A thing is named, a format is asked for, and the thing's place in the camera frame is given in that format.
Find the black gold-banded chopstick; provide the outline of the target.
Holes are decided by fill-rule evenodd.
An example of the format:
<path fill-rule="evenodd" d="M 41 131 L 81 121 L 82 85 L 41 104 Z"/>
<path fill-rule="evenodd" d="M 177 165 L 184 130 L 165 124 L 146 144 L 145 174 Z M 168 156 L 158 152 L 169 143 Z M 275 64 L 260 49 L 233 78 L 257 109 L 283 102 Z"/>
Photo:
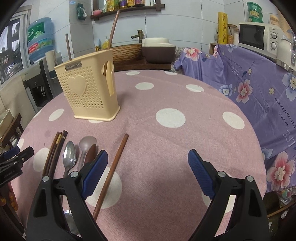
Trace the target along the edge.
<path fill-rule="evenodd" d="M 65 139 L 64 135 L 65 135 L 66 131 L 63 130 L 63 132 L 59 135 L 57 143 L 55 145 L 54 151 L 53 151 L 53 155 L 52 155 L 52 159 L 51 159 L 51 164 L 50 164 L 50 168 L 48 171 L 48 176 L 50 178 L 53 179 L 54 177 L 54 173 L 55 173 L 55 169 L 57 166 L 57 162 L 58 162 L 58 158 L 61 152 L 61 147 L 63 146 L 62 141 Z"/>

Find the white paper cup stack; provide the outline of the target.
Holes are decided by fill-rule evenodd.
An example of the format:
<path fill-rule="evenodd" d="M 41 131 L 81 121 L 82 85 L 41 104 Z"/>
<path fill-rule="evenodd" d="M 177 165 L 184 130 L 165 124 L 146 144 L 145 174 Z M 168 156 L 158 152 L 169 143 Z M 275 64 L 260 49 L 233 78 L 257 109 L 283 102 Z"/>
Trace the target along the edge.
<path fill-rule="evenodd" d="M 51 50 L 45 53 L 46 62 L 48 66 L 49 76 L 51 79 L 54 79 L 57 77 L 55 72 L 55 66 L 56 66 L 56 53 L 55 50 Z"/>

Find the dark wooden counter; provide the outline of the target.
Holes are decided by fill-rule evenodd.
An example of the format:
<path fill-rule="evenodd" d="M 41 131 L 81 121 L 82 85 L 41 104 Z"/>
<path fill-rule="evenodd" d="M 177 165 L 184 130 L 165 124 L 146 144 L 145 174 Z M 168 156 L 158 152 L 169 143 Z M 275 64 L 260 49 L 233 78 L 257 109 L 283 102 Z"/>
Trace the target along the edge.
<path fill-rule="evenodd" d="M 114 71 L 129 71 L 129 70 L 171 70 L 171 63 L 148 63 L 145 58 L 135 59 L 131 61 L 118 62 L 114 64 Z"/>

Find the brown chopstick in holder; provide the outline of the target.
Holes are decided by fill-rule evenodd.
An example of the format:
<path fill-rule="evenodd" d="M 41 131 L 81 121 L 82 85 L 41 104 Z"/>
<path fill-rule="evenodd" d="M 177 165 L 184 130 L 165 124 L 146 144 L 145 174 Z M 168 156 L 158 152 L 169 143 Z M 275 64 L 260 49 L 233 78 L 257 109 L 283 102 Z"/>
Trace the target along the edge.
<path fill-rule="evenodd" d="M 119 15 L 120 15 L 120 10 L 118 10 L 116 12 L 116 16 L 115 16 L 113 24 L 112 24 L 111 33 L 110 33 L 110 37 L 109 37 L 109 43 L 108 43 L 108 47 L 107 47 L 108 50 L 111 48 L 111 44 L 112 44 L 112 40 L 114 37 L 114 32 L 115 32 L 116 24 L 118 22 Z"/>
<path fill-rule="evenodd" d="M 69 61 L 72 61 L 72 56 L 71 56 L 71 50 L 70 50 L 70 43 L 69 43 L 68 34 L 65 34 L 65 39 L 66 39 L 66 47 L 67 47 Z"/>

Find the white brown rice cooker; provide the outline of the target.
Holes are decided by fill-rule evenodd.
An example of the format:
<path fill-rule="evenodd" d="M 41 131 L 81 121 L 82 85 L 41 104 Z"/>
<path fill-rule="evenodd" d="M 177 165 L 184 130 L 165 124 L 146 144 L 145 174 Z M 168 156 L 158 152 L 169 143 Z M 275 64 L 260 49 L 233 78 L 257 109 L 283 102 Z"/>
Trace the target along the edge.
<path fill-rule="evenodd" d="M 167 64 L 175 58 L 176 46 L 167 38 L 145 38 L 142 40 L 142 55 L 148 63 Z"/>

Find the dark wooden spoon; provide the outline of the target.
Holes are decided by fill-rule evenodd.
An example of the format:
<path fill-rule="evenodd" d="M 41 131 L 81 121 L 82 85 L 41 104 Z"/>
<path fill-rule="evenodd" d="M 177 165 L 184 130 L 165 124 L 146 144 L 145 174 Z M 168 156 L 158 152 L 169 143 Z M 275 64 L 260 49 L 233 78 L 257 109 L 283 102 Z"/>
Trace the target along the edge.
<path fill-rule="evenodd" d="M 93 144 L 90 149 L 88 150 L 85 160 L 84 160 L 84 164 L 88 164 L 91 163 L 95 157 L 96 157 L 96 153 L 97 153 L 97 147 L 96 144 Z"/>

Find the woven basin sink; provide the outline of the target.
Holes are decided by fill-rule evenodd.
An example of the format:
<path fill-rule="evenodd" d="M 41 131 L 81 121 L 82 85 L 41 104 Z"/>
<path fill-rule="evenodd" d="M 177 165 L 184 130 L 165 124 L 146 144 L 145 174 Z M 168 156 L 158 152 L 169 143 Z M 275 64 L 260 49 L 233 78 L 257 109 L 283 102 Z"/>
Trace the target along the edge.
<path fill-rule="evenodd" d="M 142 57 L 141 44 L 129 44 L 112 47 L 112 56 L 114 63 L 124 63 L 138 60 Z"/>

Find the yellow soap bottle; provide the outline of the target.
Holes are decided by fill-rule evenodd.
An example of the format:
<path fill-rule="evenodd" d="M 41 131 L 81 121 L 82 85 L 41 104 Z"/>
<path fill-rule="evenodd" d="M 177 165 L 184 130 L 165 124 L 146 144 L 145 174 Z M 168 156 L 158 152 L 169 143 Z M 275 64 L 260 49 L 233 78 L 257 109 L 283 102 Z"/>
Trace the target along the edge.
<path fill-rule="evenodd" d="M 102 43 L 102 50 L 108 49 L 109 46 L 109 38 L 106 36 L 105 41 Z"/>

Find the yellow roll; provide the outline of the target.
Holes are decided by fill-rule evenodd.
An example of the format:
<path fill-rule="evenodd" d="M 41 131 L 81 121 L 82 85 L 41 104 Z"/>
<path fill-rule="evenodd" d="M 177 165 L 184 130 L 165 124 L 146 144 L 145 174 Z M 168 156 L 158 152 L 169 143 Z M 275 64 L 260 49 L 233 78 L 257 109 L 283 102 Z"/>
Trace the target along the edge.
<path fill-rule="evenodd" d="M 226 45 L 228 41 L 228 16 L 218 12 L 218 44 Z"/>

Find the brown wooden chopstick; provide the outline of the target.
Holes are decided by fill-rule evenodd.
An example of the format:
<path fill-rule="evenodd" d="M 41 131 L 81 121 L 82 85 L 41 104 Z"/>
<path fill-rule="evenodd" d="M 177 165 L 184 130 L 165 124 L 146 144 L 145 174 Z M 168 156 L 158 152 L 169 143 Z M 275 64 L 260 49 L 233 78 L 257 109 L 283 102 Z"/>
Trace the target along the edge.
<path fill-rule="evenodd" d="M 115 156 L 115 158 L 114 158 L 114 161 L 112 162 L 112 165 L 111 165 L 111 167 L 110 167 L 110 170 L 109 170 L 109 172 L 108 172 L 108 175 L 107 175 L 107 177 L 106 177 L 106 180 L 105 180 L 105 182 L 104 182 L 104 185 L 103 185 L 103 187 L 102 187 L 102 190 L 101 190 L 100 196 L 99 196 L 99 198 L 98 198 L 98 201 L 97 201 L 97 203 L 96 203 L 96 206 L 95 206 L 94 212 L 93 212 L 93 214 L 92 214 L 92 216 L 93 216 L 93 218 L 94 218 L 95 221 L 97 220 L 97 217 L 98 217 L 98 215 L 99 215 L 100 209 L 101 209 L 102 204 L 103 204 L 103 202 L 104 202 L 104 199 L 105 199 L 105 197 L 106 197 L 106 195 L 107 195 L 107 191 L 108 191 L 109 185 L 110 185 L 110 183 L 111 183 L 111 180 L 112 180 L 112 177 L 113 177 L 113 175 L 114 175 L 114 172 L 116 171 L 116 167 L 117 167 L 117 165 L 118 165 L 118 163 L 119 163 L 119 160 L 120 160 L 121 155 L 122 155 L 122 153 L 123 153 L 123 150 L 124 150 L 124 148 L 125 148 L 125 146 L 126 146 L 126 142 L 127 142 L 128 138 L 129 138 L 129 134 L 126 133 L 126 134 L 124 135 L 124 137 L 123 137 L 121 143 L 120 143 L 120 146 L 119 146 L 119 148 L 118 148 L 118 151 L 117 151 L 117 153 L 116 153 L 116 156 Z"/>
<path fill-rule="evenodd" d="M 52 142 L 51 147 L 49 149 L 48 156 L 46 158 L 46 162 L 45 162 L 45 165 L 44 165 L 42 177 L 48 175 L 48 171 L 49 171 L 49 168 L 50 168 L 53 151 L 54 151 L 54 148 L 55 148 L 55 145 L 57 143 L 59 135 L 60 135 L 60 132 L 57 132 L 56 135 L 55 135 L 55 138 L 53 139 L 53 142 Z"/>

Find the brass faucet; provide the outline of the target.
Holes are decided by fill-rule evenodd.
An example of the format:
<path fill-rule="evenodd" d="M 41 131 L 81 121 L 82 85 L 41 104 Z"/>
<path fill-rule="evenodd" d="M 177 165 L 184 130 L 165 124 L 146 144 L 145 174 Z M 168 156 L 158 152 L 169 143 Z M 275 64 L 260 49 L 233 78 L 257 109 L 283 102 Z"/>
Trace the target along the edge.
<path fill-rule="evenodd" d="M 143 39 L 144 39 L 145 35 L 143 30 L 137 30 L 137 35 L 133 35 L 131 36 L 132 39 L 136 39 L 138 38 L 138 42 L 141 44 Z"/>

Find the purple floral cloth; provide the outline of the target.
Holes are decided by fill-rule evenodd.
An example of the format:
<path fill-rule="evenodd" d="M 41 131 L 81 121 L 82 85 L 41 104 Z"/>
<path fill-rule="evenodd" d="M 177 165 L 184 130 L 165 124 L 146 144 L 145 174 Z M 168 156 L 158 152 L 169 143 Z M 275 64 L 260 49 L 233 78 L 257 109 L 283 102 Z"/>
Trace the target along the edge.
<path fill-rule="evenodd" d="M 217 45 L 213 54 L 185 48 L 174 68 L 214 87 L 245 114 L 259 140 L 268 191 L 295 188 L 294 75 L 236 45 Z"/>

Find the stacked green bowls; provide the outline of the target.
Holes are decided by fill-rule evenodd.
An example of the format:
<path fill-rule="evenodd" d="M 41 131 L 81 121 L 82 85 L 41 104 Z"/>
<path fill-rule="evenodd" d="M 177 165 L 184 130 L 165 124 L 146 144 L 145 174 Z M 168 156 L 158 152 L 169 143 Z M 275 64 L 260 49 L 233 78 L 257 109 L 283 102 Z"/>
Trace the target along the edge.
<path fill-rule="evenodd" d="M 251 1 L 248 1 L 246 4 L 248 7 L 248 21 L 263 23 L 262 7 Z"/>

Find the wooden stool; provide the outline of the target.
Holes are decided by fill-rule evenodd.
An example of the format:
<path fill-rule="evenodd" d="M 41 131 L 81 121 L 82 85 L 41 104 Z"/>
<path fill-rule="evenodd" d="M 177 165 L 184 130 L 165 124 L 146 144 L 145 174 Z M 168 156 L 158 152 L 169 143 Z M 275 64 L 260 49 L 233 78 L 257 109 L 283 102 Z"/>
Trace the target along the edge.
<path fill-rule="evenodd" d="M 23 133 L 23 127 L 21 125 L 21 114 L 17 114 L 11 124 L 9 125 L 8 129 L 4 133 L 4 135 L 1 137 L 1 148 L 5 148 L 8 146 L 10 149 L 13 148 L 13 145 L 11 143 L 11 138 L 14 136 L 17 140 L 20 139 L 20 136 L 17 132 L 17 129 L 20 130 L 20 133 Z"/>

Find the shiny steel spoon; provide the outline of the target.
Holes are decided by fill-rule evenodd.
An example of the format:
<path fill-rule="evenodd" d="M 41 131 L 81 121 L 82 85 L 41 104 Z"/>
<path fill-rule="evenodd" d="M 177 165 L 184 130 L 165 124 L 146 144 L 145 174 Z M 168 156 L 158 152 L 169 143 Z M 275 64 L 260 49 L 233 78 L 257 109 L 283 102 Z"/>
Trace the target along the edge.
<path fill-rule="evenodd" d="M 67 142 L 63 152 L 63 165 L 65 168 L 63 177 L 67 177 L 70 169 L 76 164 L 76 148 L 72 141 Z"/>

